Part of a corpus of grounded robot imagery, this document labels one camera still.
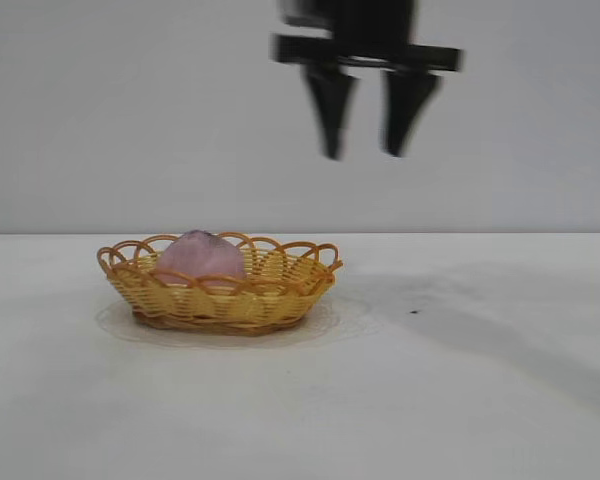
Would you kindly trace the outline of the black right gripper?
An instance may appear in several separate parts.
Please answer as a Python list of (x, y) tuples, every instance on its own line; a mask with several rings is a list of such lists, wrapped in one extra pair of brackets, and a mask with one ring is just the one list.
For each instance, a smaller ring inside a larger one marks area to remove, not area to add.
[(418, 115), (439, 88), (441, 78), (430, 71), (458, 72), (463, 51), (416, 43), (415, 1), (280, 1), (278, 8), (285, 25), (325, 33), (271, 37), (273, 61), (303, 67), (322, 154), (340, 159), (349, 100), (357, 85), (344, 69), (359, 67), (387, 70), (383, 148), (401, 157)]

